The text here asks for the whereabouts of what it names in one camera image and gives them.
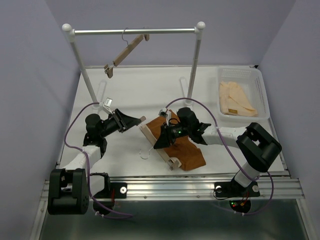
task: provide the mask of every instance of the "screw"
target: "screw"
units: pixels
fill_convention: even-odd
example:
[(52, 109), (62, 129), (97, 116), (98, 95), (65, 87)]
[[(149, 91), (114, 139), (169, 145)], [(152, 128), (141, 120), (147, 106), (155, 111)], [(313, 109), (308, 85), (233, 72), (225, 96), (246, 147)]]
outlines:
[(221, 186), (216, 186), (215, 191), (217, 193), (219, 193), (219, 194), (222, 193), (222, 187)]
[(252, 187), (252, 190), (253, 190), (255, 193), (257, 193), (257, 192), (259, 192), (259, 187), (258, 187), (257, 185), (254, 185), (254, 186)]
[(125, 194), (127, 192), (127, 188), (125, 186), (120, 188), (120, 193)]

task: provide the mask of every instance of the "black mounting bracket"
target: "black mounting bracket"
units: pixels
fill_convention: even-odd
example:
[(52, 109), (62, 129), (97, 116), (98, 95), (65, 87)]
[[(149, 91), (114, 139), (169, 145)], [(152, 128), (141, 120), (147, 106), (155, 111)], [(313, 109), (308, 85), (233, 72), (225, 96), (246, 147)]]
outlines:
[(214, 183), (214, 192), (217, 198), (242, 198), (249, 193), (250, 198), (260, 197), (258, 183), (253, 181), (247, 187), (232, 181), (218, 181)]
[[(108, 173), (93, 173), (91, 176), (103, 176), (104, 177), (104, 189), (99, 191), (94, 197), (96, 199), (111, 199), (108, 201), (99, 201), (102, 205), (109, 209), (113, 209), (115, 206), (116, 199), (126, 199), (127, 198), (127, 187), (126, 182), (110, 182), (110, 177)], [(95, 202), (93, 202), (93, 209), (100, 214), (107, 215), (110, 212)]]

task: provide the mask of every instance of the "gray wall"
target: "gray wall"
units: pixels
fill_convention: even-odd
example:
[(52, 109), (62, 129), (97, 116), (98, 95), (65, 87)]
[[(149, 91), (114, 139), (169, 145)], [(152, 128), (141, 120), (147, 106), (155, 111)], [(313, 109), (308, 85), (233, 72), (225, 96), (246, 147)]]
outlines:
[(45, 1), (2, 1), (0, 31), (0, 239), (29, 239), (79, 73)]
[(297, 0), (259, 68), (286, 163), (320, 235), (319, 0)]
[[(58, 25), (78, 30), (194, 27), (204, 21), (199, 64), (259, 64), (294, 0), (46, 0)], [(125, 36), (131, 41), (135, 36)], [(120, 35), (81, 36), (87, 66), (105, 65), (127, 46)], [(195, 36), (152, 35), (123, 65), (192, 63)]]

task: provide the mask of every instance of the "red wire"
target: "red wire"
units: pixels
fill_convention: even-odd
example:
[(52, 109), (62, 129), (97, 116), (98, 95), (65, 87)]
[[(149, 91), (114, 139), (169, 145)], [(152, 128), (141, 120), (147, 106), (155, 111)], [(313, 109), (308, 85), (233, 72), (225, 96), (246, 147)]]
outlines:
[(246, 200), (244, 201), (243, 205), (246, 204), (246, 202), (248, 201), (248, 198), (249, 198), (249, 192), (248, 192), (248, 194), (247, 194)]
[(247, 191), (246, 192), (246, 195), (245, 196), (243, 196), (243, 198), (241, 199), (241, 202), (245, 199), (245, 197), (247, 197), (249, 195), (249, 192)]
[(115, 203), (115, 194), (116, 194), (116, 191), (115, 191), (115, 189), (113, 189), (112, 194), (111, 194), (111, 201), (113, 203)]

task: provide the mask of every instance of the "metal frame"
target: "metal frame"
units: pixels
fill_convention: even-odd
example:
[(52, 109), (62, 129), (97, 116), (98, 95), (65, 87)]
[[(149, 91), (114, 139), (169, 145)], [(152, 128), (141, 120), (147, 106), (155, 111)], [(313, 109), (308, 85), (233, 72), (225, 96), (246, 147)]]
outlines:
[(196, 71), (198, 65), (198, 56), (200, 52), (200, 45), (202, 40), (202, 33), (206, 24), (203, 21), (197, 23), (195, 27), (189, 28), (140, 28), (140, 29), (108, 29), (108, 30), (75, 30), (70, 24), (65, 23), (62, 26), (62, 30), (65, 32), (65, 36), (69, 41), (75, 59), (82, 72), (83, 79), (86, 87), (90, 93), (92, 102), (98, 102), (95, 91), (90, 82), (86, 67), (82, 61), (79, 53), (79, 49), (76, 45), (76, 36), (88, 36), (88, 35), (129, 35), (129, 34), (196, 34), (196, 41), (194, 47), (193, 61), (190, 73), (189, 87), (187, 97), (192, 97), (192, 92), (195, 84)]
[(316, 229), (313, 225), (306, 200), (305, 199), (297, 199), (296, 203), (298, 204), (298, 208), (299, 208), (301, 218), (303, 221), (303, 225), (305, 227), (305, 231), (306, 231), (306, 234), (308, 235), (308, 238), (310, 240), (318, 240), (319, 237), (318, 237)]
[(46, 182), (43, 185), (42, 194), (40, 197), (40, 203), (36, 211), (35, 219), (33, 222), (33, 227), (30, 234), (30, 240), (38, 240), (40, 238), (41, 229), (45, 220), (47, 207), (48, 207), (48, 197), (45, 197), (45, 192), (49, 191), (49, 185)]
[[(215, 182), (229, 182), (232, 176), (189, 177), (111, 177), (111, 182), (127, 183), (126, 198), (122, 201), (217, 201), (213, 197)], [(303, 199), (304, 194), (298, 179), (274, 177), (272, 199)], [(258, 181), (261, 196), (255, 200), (267, 200), (271, 194), (271, 183), (267, 177)], [(42, 200), (48, 200), (49, 181), (44, 183)], [(99, 201), (111, 201), (100, 198)]]

